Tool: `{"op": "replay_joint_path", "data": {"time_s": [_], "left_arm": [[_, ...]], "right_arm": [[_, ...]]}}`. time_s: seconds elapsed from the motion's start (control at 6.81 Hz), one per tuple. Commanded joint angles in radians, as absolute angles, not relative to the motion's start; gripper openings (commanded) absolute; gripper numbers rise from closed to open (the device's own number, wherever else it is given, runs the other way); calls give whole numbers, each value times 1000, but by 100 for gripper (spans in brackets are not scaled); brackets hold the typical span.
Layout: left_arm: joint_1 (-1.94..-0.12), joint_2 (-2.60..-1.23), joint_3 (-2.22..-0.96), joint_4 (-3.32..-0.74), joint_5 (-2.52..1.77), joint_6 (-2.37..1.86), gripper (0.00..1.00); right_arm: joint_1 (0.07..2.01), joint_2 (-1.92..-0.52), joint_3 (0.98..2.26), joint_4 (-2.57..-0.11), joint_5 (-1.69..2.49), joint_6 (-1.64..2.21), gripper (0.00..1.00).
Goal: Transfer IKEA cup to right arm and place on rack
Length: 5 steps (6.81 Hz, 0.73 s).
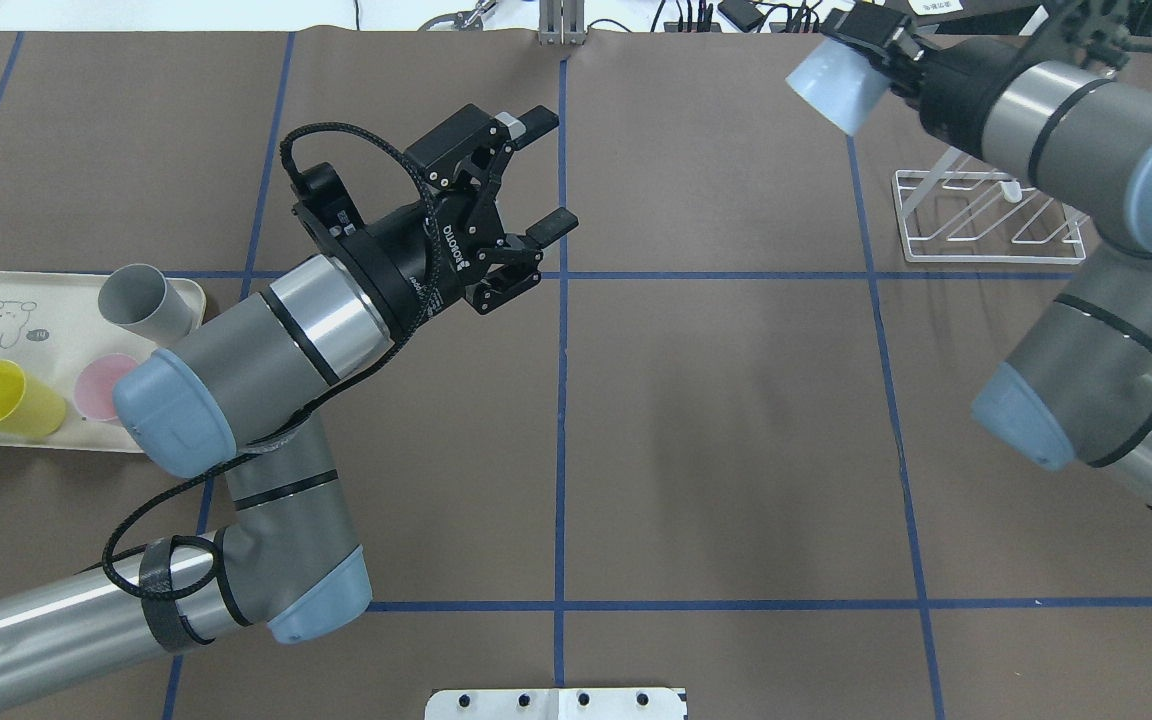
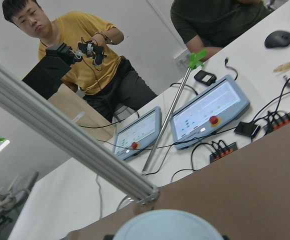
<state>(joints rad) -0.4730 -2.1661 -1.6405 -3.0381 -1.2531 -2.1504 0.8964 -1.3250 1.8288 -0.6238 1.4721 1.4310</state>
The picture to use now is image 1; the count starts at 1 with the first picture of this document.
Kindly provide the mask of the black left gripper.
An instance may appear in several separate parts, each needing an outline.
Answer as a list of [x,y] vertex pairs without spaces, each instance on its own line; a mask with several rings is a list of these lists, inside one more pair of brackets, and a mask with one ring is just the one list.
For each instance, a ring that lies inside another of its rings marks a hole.
[[293,141],[319,132],[367,141],[397,162],[419,196],[367,222],[338,170],[320,162],[291,170],[293,211],[320,251],[356,279],[394,338],[410,336],[461,300],[488,314],[538,285],[547,247],[579,227],[571,210],[554,209],[524,233],[507,232],[497,205],[511,159],[559,124],[545,106],[516,118],[468,104],[402,151],[357,126],[302,126]]

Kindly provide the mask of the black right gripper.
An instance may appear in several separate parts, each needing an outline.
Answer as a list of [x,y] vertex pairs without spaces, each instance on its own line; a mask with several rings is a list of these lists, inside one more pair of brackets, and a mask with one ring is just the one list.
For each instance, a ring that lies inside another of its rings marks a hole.
[[987,36],[941,47],[916,33],[909,14],[887,6],[833,9],[820,31],[881,73],[925,132],[961,151],[982,150],[991,109],[1015,76],[1018,47]]

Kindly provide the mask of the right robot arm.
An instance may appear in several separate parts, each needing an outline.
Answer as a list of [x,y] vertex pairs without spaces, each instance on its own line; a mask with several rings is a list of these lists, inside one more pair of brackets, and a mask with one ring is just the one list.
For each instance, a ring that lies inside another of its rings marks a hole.
[[1083,211],[1100,247],[975,397],[982,427],[1058,471],[1107,468],[1152,511],[1152,92],[1093,71],[1134,45],[1126,1],[1047,1],[1020,47],[941,47],[905,12],[856,3],[823,24],[925,132]]

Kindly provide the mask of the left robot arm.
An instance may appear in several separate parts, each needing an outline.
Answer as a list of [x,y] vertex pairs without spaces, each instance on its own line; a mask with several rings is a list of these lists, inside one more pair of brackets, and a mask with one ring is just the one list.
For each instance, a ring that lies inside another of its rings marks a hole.
[[509,233],[497,196],[559,124],[544,106],[468,104],[406,150],[339,122],[279,142],[317,251],[115,382],[116,418],[179,484],[92,568],[0,600],[0,712],[244,626],[297,644],[364,614],[364,551],[317,410],[448,306],[488,314],[540,282],[577,218]]

